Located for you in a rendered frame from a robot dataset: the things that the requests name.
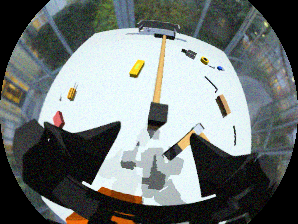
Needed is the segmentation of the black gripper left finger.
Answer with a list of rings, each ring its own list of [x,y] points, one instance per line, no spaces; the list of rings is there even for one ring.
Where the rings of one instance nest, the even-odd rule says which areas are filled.
[[[68,132],[67,129],[56,127],[44,121],[45,131],[48,132],[48,140],[52,140],[71,159],[72,164],[80,173],[84,183],[92,185],[96,179],[102,163],[104,163],[110,148],[118,133],[120,133],[121,121],[112,121],[100,127],[90,128],[88,131]]]

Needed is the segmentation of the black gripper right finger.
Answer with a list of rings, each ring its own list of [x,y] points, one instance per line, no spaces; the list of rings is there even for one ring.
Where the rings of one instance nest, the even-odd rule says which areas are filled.
[[[231,156],[229,153],[221,151],[209,140],[200,137],[197,133],[192,133],[189,137],[190,149],[192,149],[194,164],[200,183],[201,197],[212,196],[214,190],[220,188],[239,168],[255,161],[258,153],[249,153],[249,155]]]

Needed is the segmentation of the yellow ring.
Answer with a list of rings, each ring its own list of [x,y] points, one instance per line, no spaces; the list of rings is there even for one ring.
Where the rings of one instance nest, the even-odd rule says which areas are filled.
[[[208,65],[208,63],[209,63],[209,60],[206,59],[206,57],[204,57],[204,56],[201,57],[200,61],[202,61],[202,63],[204,63],[206,65]]]

